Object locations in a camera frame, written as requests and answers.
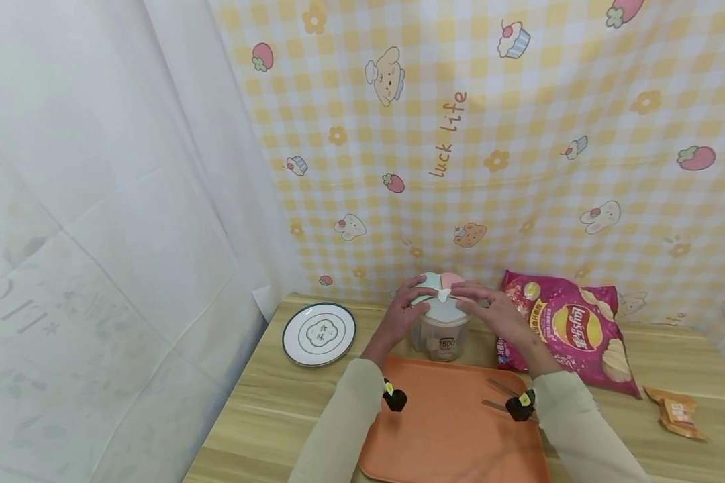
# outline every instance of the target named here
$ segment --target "pink lid section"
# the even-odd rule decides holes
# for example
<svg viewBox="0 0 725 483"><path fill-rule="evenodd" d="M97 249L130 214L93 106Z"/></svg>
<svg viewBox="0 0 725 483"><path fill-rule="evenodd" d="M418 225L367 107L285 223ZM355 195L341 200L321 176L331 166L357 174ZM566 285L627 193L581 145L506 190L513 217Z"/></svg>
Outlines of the pink lid section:
<svg viewBox="0 0 725 483"><path fill-rule="evenodd" d="M450 272L444 272L440 274L440 285L443 286L443 288L451 288L451 284L458 284L459 282L465 281L464 278L461 278L461 276L457 274L453 274ZM454 299L460 299L460 300L466 300L466 301L472 301L468 299L467 297L458 297L455 295L451 295Z"/></svg>

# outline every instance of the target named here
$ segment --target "lay's chip bag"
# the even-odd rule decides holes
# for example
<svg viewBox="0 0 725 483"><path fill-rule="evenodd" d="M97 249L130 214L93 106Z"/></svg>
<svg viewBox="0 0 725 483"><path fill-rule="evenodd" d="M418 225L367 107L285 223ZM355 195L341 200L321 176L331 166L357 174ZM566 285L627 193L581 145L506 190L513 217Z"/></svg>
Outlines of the lay's chip bag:
<svg viewBox="0 0 725 483"><path fill-rule="evenodd" d="M503 291L565 370L590 386L642 398L615 324L615 286L580 288L564 278L506 271ZM526 372L524 357L497 341L499 369Z"/></svg>

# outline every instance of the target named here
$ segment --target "orange snack wrapper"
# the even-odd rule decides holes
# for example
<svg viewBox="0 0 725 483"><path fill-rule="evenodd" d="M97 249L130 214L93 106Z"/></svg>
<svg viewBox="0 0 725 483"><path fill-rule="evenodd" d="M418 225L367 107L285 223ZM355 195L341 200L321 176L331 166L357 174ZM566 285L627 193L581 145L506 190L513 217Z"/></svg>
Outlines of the orange snack wrapper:
<svg viewBox="0 0 725 483"><path fill-rule="evenodd" d="M709 437L698 431L693 422L693 416L698 406L694 398L654 387L645 386L644 391L661 407L661 425L664 428L679 436L698 441L709 441Z"/></svg>

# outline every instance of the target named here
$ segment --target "lay's logo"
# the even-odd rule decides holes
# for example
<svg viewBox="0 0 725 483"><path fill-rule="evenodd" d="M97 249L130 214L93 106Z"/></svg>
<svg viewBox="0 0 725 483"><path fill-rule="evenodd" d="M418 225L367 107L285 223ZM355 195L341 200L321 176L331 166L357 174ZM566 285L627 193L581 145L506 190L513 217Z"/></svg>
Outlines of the lay's logo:
<svg viewBox="0 0 725 483"><path fill-rule="evenodd" d="M601 345L601 323L587 307L567 304L556 311L554 331L565 344L581 351L595 351Z"/></svg>

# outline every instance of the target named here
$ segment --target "person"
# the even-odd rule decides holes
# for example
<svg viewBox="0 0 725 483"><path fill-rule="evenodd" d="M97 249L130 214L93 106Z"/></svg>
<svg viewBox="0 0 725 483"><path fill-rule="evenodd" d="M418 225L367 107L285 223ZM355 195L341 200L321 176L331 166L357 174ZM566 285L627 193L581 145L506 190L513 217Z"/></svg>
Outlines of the person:
<svg viewBox="0 0 725 483"><path fill-rule="evenodd" d="M288 483L349 482L369 427L381 410L382 370L389 352L406 337L429 305L420 295L424 276L404 282L359 359L349 362L293 467ZM590 391L573 372L566 372L500 291L463 282L451 287L457 307L478 317L496 336L508 341L526 360L535 391L540 428L576 483L650 482L651 479L602 417ZM485 301L488 307L479 304Z"/></svg>

